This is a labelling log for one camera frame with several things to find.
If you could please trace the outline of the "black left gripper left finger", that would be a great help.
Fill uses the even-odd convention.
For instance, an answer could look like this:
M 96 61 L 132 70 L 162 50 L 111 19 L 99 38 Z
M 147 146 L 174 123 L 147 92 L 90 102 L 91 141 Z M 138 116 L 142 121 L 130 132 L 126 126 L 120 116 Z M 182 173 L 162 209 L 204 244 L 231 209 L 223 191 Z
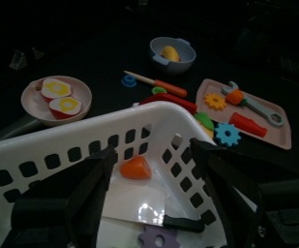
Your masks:
M 96 248 L 112 147 L 40 180 L 18 198 L 2 248 Z

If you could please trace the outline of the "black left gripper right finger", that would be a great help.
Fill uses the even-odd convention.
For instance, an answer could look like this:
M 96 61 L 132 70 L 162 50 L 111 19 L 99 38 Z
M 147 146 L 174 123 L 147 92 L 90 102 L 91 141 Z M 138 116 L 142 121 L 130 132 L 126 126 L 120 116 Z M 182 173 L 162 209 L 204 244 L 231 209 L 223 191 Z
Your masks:
M 191 152 L 227 248 L 299 248 L 299 174 L 199 139 Z

